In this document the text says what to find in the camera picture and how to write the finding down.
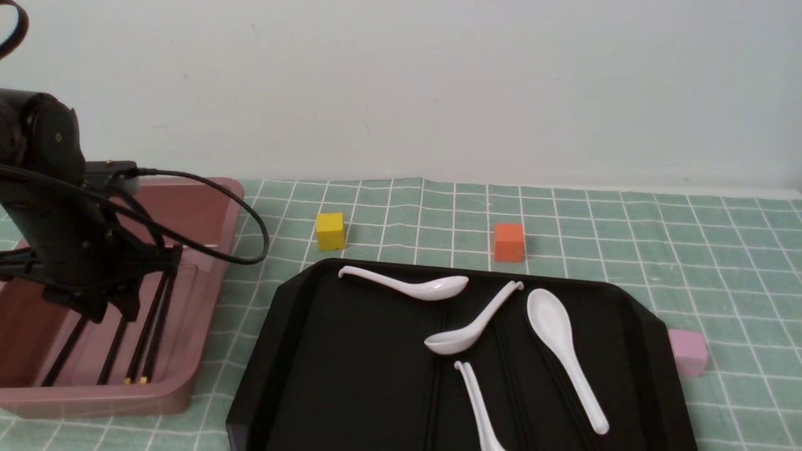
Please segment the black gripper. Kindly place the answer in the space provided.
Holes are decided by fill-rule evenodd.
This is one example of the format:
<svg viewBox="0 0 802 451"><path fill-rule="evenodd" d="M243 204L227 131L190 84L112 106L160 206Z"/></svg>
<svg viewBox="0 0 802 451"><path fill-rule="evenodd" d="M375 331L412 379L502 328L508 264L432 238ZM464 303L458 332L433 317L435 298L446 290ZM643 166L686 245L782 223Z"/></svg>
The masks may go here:
<svg viewBox="0 0 802 451"><path fill-rule="evenodd" d="M1 281L43 286L43 299L101 323L109 306L138 319L140 289L152 273L177 275L181 245L132 195L23 169L3 169L2 207L25 248L1 251Z"/></svg>

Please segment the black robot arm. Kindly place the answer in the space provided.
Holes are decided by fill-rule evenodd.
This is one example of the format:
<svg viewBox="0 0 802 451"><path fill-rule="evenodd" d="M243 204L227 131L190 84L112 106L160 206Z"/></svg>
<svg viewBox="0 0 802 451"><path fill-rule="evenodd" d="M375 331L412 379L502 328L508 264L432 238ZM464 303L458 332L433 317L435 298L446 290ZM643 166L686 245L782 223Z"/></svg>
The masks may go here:
<svg viewBox="0 0 802 451"><path fill-rule="evenodd" d="M2 208L25 248L2 253L2 280L43 286L43 299L101 323L109 306L132 322L151 273L175 273L182 254L155 225L145 242L120 222L150 216L115 183L132 162L88 163L75 112L52 95L2 90Z"/></svg>

